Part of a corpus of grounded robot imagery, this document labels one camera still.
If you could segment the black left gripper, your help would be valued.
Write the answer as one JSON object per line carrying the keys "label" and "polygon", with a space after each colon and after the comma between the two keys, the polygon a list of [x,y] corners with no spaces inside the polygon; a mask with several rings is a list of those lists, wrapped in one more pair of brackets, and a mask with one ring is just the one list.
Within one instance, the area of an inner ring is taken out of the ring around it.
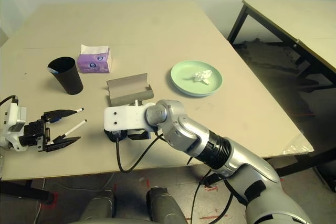
{"label": "black left gripper", "polygon": [[57,122],[62,118],[77,113],[77,110],[54,110],[44,112],[42,120],[30,122],[24,126],[24,146],[37,146],[39,152],[52,152],[65,148],[77,140],[80,136],[54,140],[52,144],[47,145],[50,140],[50,129],[45,122]]}

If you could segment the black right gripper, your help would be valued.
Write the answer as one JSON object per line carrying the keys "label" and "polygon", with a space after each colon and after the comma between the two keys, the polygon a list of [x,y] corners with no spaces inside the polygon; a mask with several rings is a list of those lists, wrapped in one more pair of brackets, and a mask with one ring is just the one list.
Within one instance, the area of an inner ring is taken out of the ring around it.
{"label": "black right gripper", "polygon": [[128,130],[128,138],[131,140],[149,140],[151,134],[146,130]]}

